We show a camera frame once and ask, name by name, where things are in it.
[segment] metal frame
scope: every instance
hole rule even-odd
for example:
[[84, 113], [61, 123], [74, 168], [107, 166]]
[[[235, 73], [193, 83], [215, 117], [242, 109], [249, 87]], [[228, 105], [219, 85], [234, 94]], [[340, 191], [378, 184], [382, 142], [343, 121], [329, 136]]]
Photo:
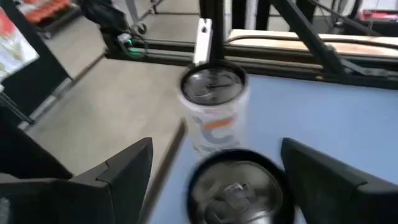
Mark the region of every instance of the metal frame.
[[[227, 56], [228, 60], [242, 66], [248, 73], [258, 75], [398, 90], [396, 79], [370, 77], [360, 72], [374, 68], [396, 72], [398, 71], [398, 58], [350, 54], [337, 55], [333, 49], [330, 49], [322, 42], [319, 36], [314, 34], [311, 24], [295, 4], [290, 1], [280, 0], [269, 0], [269, 2], [275, 6], [291, 27], [299, 27], [299, 29], [295, 29], [296, 33], [310, 52], [225, 44], [223, 41], [223, 2], [220, 0], [201, 0], [201, 17], [210, 18], [213, 21], [210, 61], [222, 60], [224, 56]], [[106, 51], [105, 56], [116, 60], [187, 66], [192, 62], [194, 46], [194, 43], [189, 42], [147, 40], [146, 44], [137, 44], [135, 46], [137, 48], [147, 47], [148, 54], [146, 57], [133, 58], [112, 48]], [[153, 50], [167, 50], [173, 53], [166, 54], [159, 51], [155, 53]], [[352, 63], [365, 68], [355, 70], [349, 67]], [[348, 73], [347, 67], [356, 73]]]

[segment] can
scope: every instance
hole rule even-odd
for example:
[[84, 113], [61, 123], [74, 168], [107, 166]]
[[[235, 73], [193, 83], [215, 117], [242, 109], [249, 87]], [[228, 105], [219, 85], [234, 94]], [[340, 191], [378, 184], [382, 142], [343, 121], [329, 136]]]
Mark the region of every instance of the can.
[[220, 60], [188, 69], [179, 81], [178, 98], [201, 155], [246, 146], [249, 88], [241, 67]]

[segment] gray floor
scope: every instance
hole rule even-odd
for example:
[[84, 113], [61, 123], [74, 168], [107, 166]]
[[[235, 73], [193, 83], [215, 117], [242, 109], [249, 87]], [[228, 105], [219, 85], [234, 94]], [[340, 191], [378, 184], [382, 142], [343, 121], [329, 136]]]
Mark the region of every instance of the gray floor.
[[[142, 14], [149, 0], [136, 1]], [[330, 5], [330, 1], [321, 2]], [[116, 4], [125, 7], [122, 0], [116, 0]], [[159, 11], [198, 12], [198, 1], [164, 0]], [[194, 41], [197, 19], [150, 15], [144, 20], [148, 26], [146, 37]], [[283, 19], [271, 18], [270, 30], [288, 28]], [[104, 48], [97, 26], [85, 18], [72, 23], [47, 45], [72, 77]], [[183, 69], [102, 59], [28, 133], [74, 174], [150, 136], [154, 139], [155, 173], [181, 118], [175, 87]]]

